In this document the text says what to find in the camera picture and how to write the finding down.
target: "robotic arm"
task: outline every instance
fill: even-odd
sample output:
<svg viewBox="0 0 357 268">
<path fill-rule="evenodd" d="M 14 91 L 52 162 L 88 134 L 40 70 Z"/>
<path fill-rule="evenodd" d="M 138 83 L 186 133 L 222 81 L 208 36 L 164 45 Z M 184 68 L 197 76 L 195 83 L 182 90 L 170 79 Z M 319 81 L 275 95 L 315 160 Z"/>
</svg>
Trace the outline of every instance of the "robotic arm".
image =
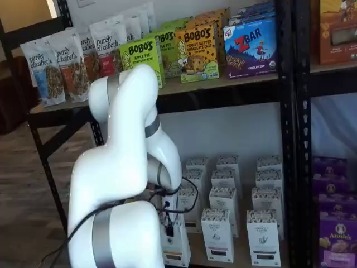
<svg viewBox="0 0 357 268">
<path fill-rule="evenodd" d="M 179 153 L 161 128 L 157 96 L 156 75 L 148 65 L 91 85 L 89 107 L 97 121 L 108 119 L 108 139 L 75 163 L 69 234 L 91 211 L 140 194 L 148 181 L 173 192 L 180 186 Z M 154 158 L 148 160 L 147 153 Z M 177 194 L 163 201 L 167 209 L 175 210 Z M 175 220 L 174 213 L 170 220 Z M 163 267 L 157 211 L 149 202 L 139 201 L 100 212 L 78 229 L 69 243 L 69 255 L 73 268 Z"/>
</svg>

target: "granola bag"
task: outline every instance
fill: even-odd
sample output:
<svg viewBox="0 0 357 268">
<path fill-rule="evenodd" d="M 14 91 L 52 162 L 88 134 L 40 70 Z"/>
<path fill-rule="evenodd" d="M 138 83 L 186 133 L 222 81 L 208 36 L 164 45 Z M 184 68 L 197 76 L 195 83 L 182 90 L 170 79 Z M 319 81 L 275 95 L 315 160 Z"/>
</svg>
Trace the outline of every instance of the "granola bag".
<svg viewBox="0 0 357 268">
<path fill-rule="evenodd" d="M 86 101 L 90 84 L 77 30 L 72 28 L 58 32 L 49 41 L 72 102 Z"/>
<path fill-rule="evenodd" d="M 20 47 L 35 76 L 42 104 L 46 107 L 66 101 L 60 67 L 49 44 L 49 36 Z"/>
<path fill-rule="evenodd" d="M 117 15 L 89 26 L 97 50 L 101 76 L 118 74 L 123 70 L 119 46 L 127 42 L 123 15 Z"/>
<path fill-rule="evenodd" d="M 80 33 L 79 37 L 82 45 L 84 64 L 87 69 L 88 79 L 89 82 L 92 83 L 100 78 L 99 56 L 89 31 L 86 33 Z"/>
<path fill-rule="evenodd" d="M 126 18 L 124 20 L 124 24 L 128 42 L 138 41 L 141 39 L 140 19 L 138 17 Z"/>
</svg>

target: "white tea box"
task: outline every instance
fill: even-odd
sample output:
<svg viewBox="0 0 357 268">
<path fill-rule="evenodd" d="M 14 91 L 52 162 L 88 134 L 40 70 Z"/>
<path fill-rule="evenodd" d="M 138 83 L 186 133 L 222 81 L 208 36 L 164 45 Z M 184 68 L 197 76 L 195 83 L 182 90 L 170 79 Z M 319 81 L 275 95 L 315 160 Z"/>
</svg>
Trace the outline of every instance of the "white tea box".
<svg viewBox="0 0 357 268">
<path fill-rule="evenodd" d="M 238 237 L 240 225 L 237 190 L 235 188 L 212 187 L 210 205 L 211 208 L 228 209 L 232 235 Z"/>
<path fill-rule="evenodd" d="M 235 188 L 235 172 L 234 169 L 225 167 L 212 171 L 211 176 L 212 187 L 220 188 Z"/>
<path fill-rule="evenodd" d="M 280 170 L 265 169 L 255 173 L 255 184 L 259 188 L 281 188 L 282 178 Z"/>
<path fill-rule="evenodd" d="M 178 190 L 178 210 L 190 209 L 195 202 L 197 196 L 196 189 L 192 186 L 187 188 L 180 188 Z M 197 198 L 196 205 L 188 213 L 184 214 L 185 226 L 187 233 L 202 233 L 201 227 L 201 201 L 200 198 Z"/>
<path fill-rule="evenodd" d="M 276 211 L 279 238 L 284 240 L 284 221 L 282 210 L 281 188 L 252 189 L 252 202 L 254 210 L 273 209 Z"/>
<path fill-rule="evenodd" d="M 186 162 L 186 170 L 196 170 L 200 169 L 203 171 L 202 174 L 202 183 L 203 183 L 203 189 L 201 192 L 203 192 L 203 196 L 205 198 L 205 202 L 202 203 L 204 207 L 208 206 L 208 193 L 209 189 L 211 189 L 211 185 L 209 182 L 209 167 L 208 167 L 208 158 L 207 157 L 196 157 L 196 158 L 190 158 Z"/>
<path fill-rule="evenodd" d="M 231 168 L 234 169 L 235 173 L 235 187 L 237 189 L 238 197 L 242 198 L 242 185 L 240 183 L 239 166 L 238 166 L 238 155 L 233 156 L 219 156 L 217 159 L 217 169 Z"/>
<path fill-rule="evenodd" d="M 190 264 L 191 250 L 187 237 L 184 216 L 178 214 L 178 220 L 173 223 L 174 236 L 166 233 L 165 219 L 160 216 L 160 239 L 163 261 L 167 265 L 188 267 Z"/>
<path fill-rule="evenodd" d="M 185 177 L 190 180 L 193 184 L 196 185 L 196 187 L 199 190 L 199 199 L 201 202 L 201 205 L 203 207 L 208 207 L 207 206 L 207 179 L 204 177 L 204 171 L 201 169 L 190 169 L 186 170 Z M 182 180 L 181 185 L 183 188 L 189 188 L 192 187 L 192 184 L 190 184 L 187 180 Z"/>
<path fill-rule="evenodd" d="M 247 211 L 247 231 L 252 265 L 280 266 L 275 211 Z"/>
<path fill-rule="evenodd" d="M 228 209 L 205 208 L 201 223 L 208 260 L 233 262 L 234 246 Z"/>
</svg>

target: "black cable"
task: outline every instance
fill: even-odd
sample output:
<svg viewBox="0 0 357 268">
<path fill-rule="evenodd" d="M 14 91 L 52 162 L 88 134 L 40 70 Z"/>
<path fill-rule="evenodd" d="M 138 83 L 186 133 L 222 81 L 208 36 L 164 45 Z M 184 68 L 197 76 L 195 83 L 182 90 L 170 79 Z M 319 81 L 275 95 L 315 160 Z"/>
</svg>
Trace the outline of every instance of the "black cable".
<svg viewBox="0 0 357 268">
<path fill-rule="evenodd" d="M 192 184 L 192 185 L 194 186 L 194 188 L 196 189 L 196 193 L 197 193 L 197 194 L 196 194 L 196 198 L 195 198 L 195 201 L 194 201 L 192 207 L 189 208 L 189 209 L 185 209 L 185 210 L 170 210 L 170 209 L 165 209 L 165 208 L 162 208 L 162 209 L 157 209 L 157 208 L 156 208 L 157 211 L 159 211 L 159 212 L 168 212 L 168 213 L 183 214 L 183 213 L 188 213 L 188 212 L 192 211 L 192 210 L 195 208 L 195 205 L 196 205 L 196 202 L 197 202 L 197 198 L 198 198 L 198 196 L 199 196 L 199 190 L 198 190 L 197 186 L 196 186 L 193 182 L 191 182 L 189 179 L 187 179 L 187 178 L 185 178 L 185 177 L 182 177 L 182 178 L 183 178 L 184 180 L 188 181 L 190 184 Z M 177 193 L 178 190 L 179 190 L 179 189 L 176 189 L 173 193 L 166 193 L 166 195 L 173 195 L 173 194 Z M 166 190 L 156 191 L 156 192 L 154 193 L 154 195 L 150 197 L 149 200 L 151 200 L 151 199 L 152 199 L 156 194 L 158 194 L 159 192 L 163 192 L 163 191 L 166 191 Z M 71 235 L 70 235 L 68 238 L 65 239 L 65 241 L 62 243 L 62 245 L 61 245 L 59 248 L 57 248 L 55 251 L 52 251 L 51 253 L 47 254 L 45 257 L 42 258 L 42 260 L 41 260 L 41 262 L 39 263 L 39 265 L 38 265 L 37 268 L 40 268 L 40 266 L 43 264 L 43 262 L 45 261 L 46 258 L 48 258 L 49 256 L 51 256 L 51 255 L 55 254 L 56 252 L 58 252 L 57 255 L 56 255 L 56 257 L 53 259 L 53 261 L 52 261 L 52 263 L 51 263 L 51 265 L 50 265 L 50 268 L 53 268 L 54 265 L 55 265 L 55 263 L 56 263 L 56 261 L 57 261 L 57 259 L 58 259 L 59 256 L 61 255 L 63 249 L 68 245 L 68 243 L 71 241 L 71 239 L 73 238 L 74 234 L 76 234 L 76 232 L 78 231 L 78 229 L 79 229 L 90 217 L 92 217 L 92 216 L 94 216 L 94 215 L 96 215 L 96 214 L 98 214 L 98 213 L 100 213 L 100 212 L 102 212 L 102 211 L 105 211 L 105 210 L 107 210 L 107 209 L 109 209 L 109 208 L 114 208 L 114 207 L 120 205 L 121 203 L 122 203 L 122 202 L 119 200 L 119 201 L 115 201 L 115 202 L 110 203 L 110 204 L 104 204 L 103 206 L 100 206 L 99 208 L 97 208 L 97 209 L 93 210 L 92 212 L 90 212 L 87 216 L 85 216 L 85 217 L 78 223 L 78 225 L 77 225 L 77 226 L 73 229 L 73 231 L 71 232 Z"/>
</svg>

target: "white wall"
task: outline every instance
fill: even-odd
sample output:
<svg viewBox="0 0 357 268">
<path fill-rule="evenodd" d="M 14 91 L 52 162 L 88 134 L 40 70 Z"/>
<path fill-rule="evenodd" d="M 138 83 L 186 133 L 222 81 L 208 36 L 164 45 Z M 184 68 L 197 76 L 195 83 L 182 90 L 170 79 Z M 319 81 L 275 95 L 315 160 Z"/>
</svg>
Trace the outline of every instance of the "white wall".
<svg viewBox="0 0 357 268">
<path fill-rule="evenodd" d="M 151 2 L 150 0 L 96 0 L 95 4 L 78 8 L 77 1 L 68 1 L 74 26 L 90 24 L 115 15 L 122 10 Z M 192 16 L 217 8 L 230 7 L 236 11 L 239 7 L 259 2 L 258 0 L 154 0 L 154 9 L 158 25 L 176 18 Z"/>
<path fill-rule="evenodd" d="M 281 154 L 279 118 L 278 103 L 160 115 L 182 161 L 192 156 L 239 155 L 244 184 L 254 183 L 258 157 Z"/>
</svg>

